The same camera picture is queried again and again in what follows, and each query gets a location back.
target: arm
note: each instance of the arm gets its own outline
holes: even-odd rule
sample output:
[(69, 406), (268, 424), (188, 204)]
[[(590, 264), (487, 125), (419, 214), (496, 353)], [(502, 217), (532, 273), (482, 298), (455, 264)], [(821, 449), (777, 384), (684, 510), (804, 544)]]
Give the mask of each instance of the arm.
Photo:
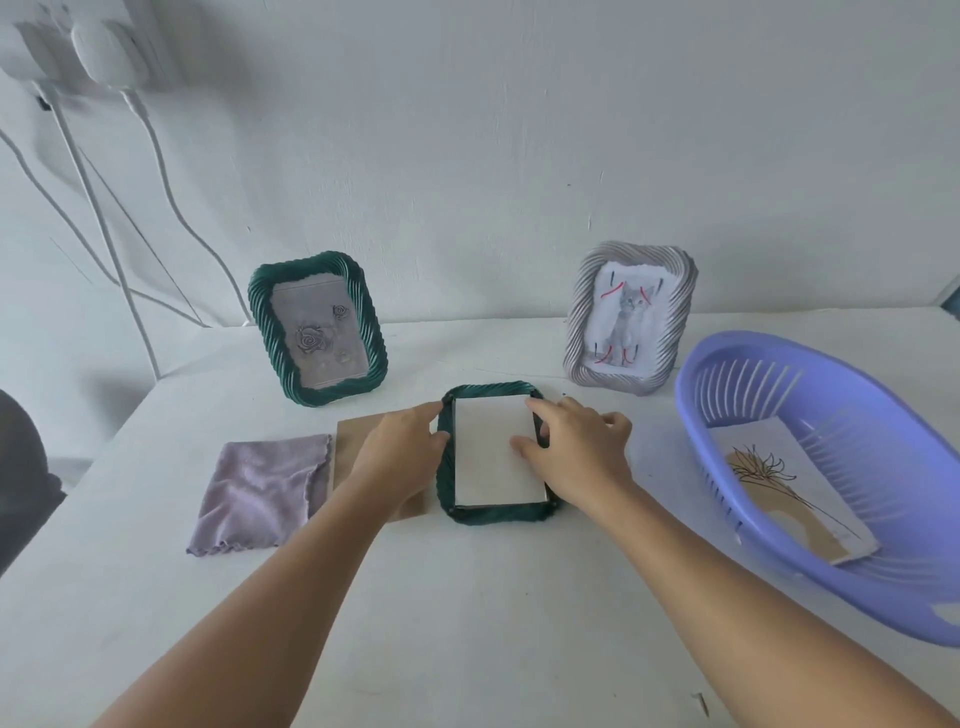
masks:
[(386, 415), (323, 508), (94, 728), (289, 726), (373, 538), (437, 470), (449, 437), (429, 432), (440, 408)]
[(693, 659), (745, 727), (957, 728), (953, 716), (872, 653), (736, 564), (639, 489), (623, 449), (631, 424), (576, 400), (528, 400), (550, 447), (512, 445), (626, 553)]

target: dark chair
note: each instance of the dark chair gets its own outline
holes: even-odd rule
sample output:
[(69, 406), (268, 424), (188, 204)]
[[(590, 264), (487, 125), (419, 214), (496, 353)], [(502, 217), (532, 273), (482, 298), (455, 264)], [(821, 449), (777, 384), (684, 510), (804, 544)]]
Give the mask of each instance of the dark chair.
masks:
[(0, 390), (0, 574), (65, 497), (30, 415)]

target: purple plastic basket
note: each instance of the purple plastic basket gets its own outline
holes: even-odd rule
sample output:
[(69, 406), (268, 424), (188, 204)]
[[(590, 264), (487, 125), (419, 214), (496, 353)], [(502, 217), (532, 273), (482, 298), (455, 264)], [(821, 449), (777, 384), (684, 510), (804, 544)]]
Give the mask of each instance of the purple plastic basket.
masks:
[[(724, 331), (686, 359), (677, 408), (745, 543), (904, 634), (960, 647), (960, 455), (892, 392), (787, 339)], [(744, 492), (708, 429), (774, 415), (880, 541), (873, 556), (833, 567)]]

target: white wall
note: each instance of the white wall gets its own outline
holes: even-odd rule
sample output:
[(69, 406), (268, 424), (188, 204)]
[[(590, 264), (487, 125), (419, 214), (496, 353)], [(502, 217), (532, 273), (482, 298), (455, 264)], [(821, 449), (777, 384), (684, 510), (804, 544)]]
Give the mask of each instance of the white wall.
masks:
[[(241, 279), (346, 251), (402, 321), (563, 314), (608, 238), (690, 251), (702, 311), (924, 304), (960, 270), (952, 0), (159, 5), (190, 88), (148, 104), (187, 216)], [(49, 114), (6, 79), (0, 99), (97, 239)], [(238, 323), (135, 119), (70, 116), (181, 283)], [(149, 387), (140, 345), (2, 147), (0, 220), (0, 386), (50, 451), (92, 456)], [(189, 326), (143, 309), (169, 366)]]

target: silver picture frame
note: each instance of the silver picture frame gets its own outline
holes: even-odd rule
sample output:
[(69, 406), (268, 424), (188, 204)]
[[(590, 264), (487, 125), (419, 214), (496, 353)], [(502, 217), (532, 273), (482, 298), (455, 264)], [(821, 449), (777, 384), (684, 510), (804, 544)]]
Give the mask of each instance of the silver picture frame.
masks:
[[(642, 357), (643, 363), (637, 368), (629, 370), (624, 367), (624, 373), (612, 371), (597, 371), (589, 366), (589, 355), (600, 355), (604, 358), (610, 355), (606, 352), (592, 351), (588, 347), (585, 335), (590, 321), (590, 314), (597, 300), (596, 283), (600, 269), (608, 263), (618, 263), (621, 266), (653, 266), (667, 272), (667, 276), (660, 280), (657, 287), (658, 297), (664, 301), (660, 305), (662, 311), (654, 329), (640, 344), (644, 348), (655, 347)], [(672, 246), (634, 245), (611, 240), (601, 243), (590, 251), (580, 265), (573, 292), (573, 304), (566, 319), (566, 349), (564, 351), (564, 370), (570, 380), (585, 387), (605, 387), (618, 392), (628, 392), (639, 396), (649, 395), (663, 386), (670, 377), (674, 362), (677, 359), (677, 348), (680, 337), (686, 326), (686, 316), (690, 312), (690, 303), (693, 298), (693, 287), (697, 280), (697, 266), (693, 258), (680, 248)], [(623, 361), (628, 361), (628, 354), (623, 352)], [(593, 361), (594, 365), (604, 363), (604, 360)], [(604, 367), (605, 370), (614, 370), (614, 367)]]

